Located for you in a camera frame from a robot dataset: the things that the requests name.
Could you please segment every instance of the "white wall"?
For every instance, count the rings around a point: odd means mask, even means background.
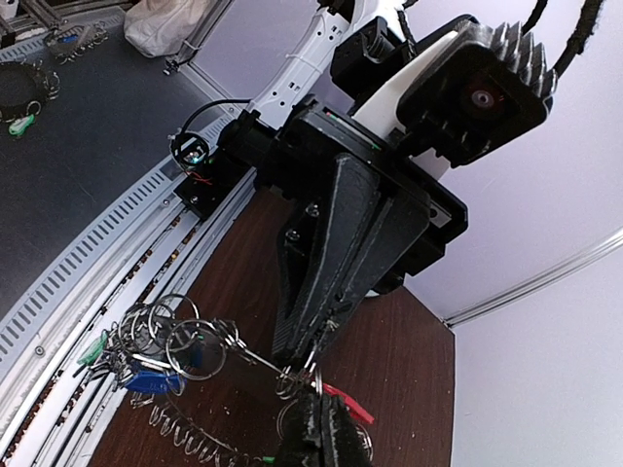
[[[455,467],[623,465],[623,250],[455,328]]]
[[[256,96],[298,44],[316,0],[235,0],[195,59],[230,95]]]
[[[420,2],[417,37],[457,13],[525,20],[535,0]],[[550,0],[535,30],[551,64],[582,0]],[[446,258],[409,282],[443,317],[480,303],[623,226],[623,2],[606,1],[597,34],[560,82],[540,128],[443,179],[469,206],[470,227]]]

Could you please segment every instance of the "red wire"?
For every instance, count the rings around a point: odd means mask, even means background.
[[[204,183],[209,186],[212,185],[212,181],[210,179],[200,177],[197,172],[186,172],[186,175],[192,177],[196,182]]]

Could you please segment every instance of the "blue key tag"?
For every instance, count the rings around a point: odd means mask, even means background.
[[[137,373],[125,388],[140,394],[166,394],[169,391],[180,392],[182,388],[180,375],[163,375],[162,373],[141,371]]]

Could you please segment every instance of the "screw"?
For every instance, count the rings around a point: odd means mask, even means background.
[[[290,229],[288,232],[286,232],[285,237],[290,241],[299,241],[301,239],[299,233],[296,232],[294,229]]]
[[[306,209],[305,212],[308,214],[308,216],[316,218],[320,215],[320,211],[318,210],[318,205],[317,204],[310,204]]]

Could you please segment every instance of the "perforated metal strip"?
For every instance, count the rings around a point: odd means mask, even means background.
[[[0,378],[80,278],[171,181],[150,171],[91,223],[35,281],[0,322]]]

